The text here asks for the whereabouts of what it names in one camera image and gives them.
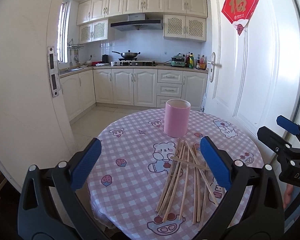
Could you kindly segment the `right hand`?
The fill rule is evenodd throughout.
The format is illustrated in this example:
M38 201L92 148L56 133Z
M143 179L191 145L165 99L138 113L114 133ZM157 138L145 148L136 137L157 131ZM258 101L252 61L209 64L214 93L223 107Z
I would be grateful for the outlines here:
M294 190L294 186L291 184L287 184L285 193L283 195L283 208L284 209L286 209L287 206L291 202L293 190Z

